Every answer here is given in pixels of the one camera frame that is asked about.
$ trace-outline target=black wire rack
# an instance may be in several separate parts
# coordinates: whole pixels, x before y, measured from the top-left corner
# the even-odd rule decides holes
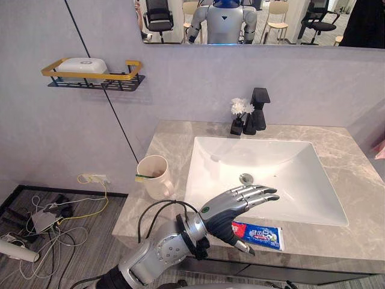
[[[145,78],[144,75],[139,74],[141,63],[139,61],[133,60],[126,61],[129,74],[125,72],[110,74],[57,72],[56,67],[67,59],[68,58],[63,58],[61,60],[58,60],[42,69],[42,74],[44,76],[49,76],[52,80],[52,82],[48,84],[49,87],[69,87],[73,89],[99,89],[134,92]],[[82,79],[82,81],[66,81],[67,77],[71,77],[71,79]],[[103,79],[103,82],[92,82],[92,79]]]

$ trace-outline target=toothpaste box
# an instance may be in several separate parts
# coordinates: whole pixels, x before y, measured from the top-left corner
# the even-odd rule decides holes
[[[258,226],[240,222],[233,222],[232,228],[234,234],[246,243],[281,251],[284,250],[281,228]]]

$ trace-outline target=sink drain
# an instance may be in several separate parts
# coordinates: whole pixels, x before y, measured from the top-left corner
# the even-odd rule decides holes
[[[239,180],[244,185],[252,185],[254,182],[253,177],[248,173],[243,173],[242,175],[240,175]]]

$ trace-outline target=marble countertop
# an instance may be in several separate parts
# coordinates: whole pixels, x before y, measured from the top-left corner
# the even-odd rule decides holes
[[[239,138],[229,132],[229,123],[160,121],[147,155],[158,154],[168,160],[176,199],[184,199],[194,138]],[[240,222],[282,227],[285,251],[253,246],[256,256],[252,257],[211,237],[211,258],[307,269],[385,273],[385,185],[345,128],[268,125],[256,135],[240,137],[311,142],[349,225],[250,220],[239,216]],[[112,234],[127,246],[134,247],[139,216],[153,200],[140,184],[131,188],[129,194]],[[173,207],[160,215],[157,226],[182,212]],[[147,230],[155,212],[151,210],[143,218],[143,230]]]

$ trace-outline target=yellow cable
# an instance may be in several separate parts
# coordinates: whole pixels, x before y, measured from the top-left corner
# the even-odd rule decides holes
[[[92,213],[92,214],[83,215],[83,216],[78,216],[78,217],[64,218],[64,219],[62,219],[62,220],[60,220],[60,221],[57,222],[58,225],[60,225],[60,224],[61,224],[63,221],[65,221],[65,220],[81,219],[81,218],[86,218],[86,217],[94,216],[94,215],[96,215],[96,214],[101,213],[101,212],[107,207],[107,205],[108,205],[108,198],[107,198],[107,188],[106,188],[106,186],[105,186],[102,182],[100,182],[99,184],[103,186],[103,188],[104,188],[104,198],[107,200],[107,201],[106,201],[106,204],[104,205],[104,207],[103,207],[100,211],[95,212],[95,213]]]
[[[80,181],[79,178],[80,178],[80,176],[82,176],[82,175],[83,175],[83,174],[80,174],[80,175],[78,175],[78,176],[76,177],[76,179],[78,180],[78,183],[79,183],[79,184],[82,184],[82,185],[89,184],[90,181],[88,181],[88,182],[81,182],[81,181]]]

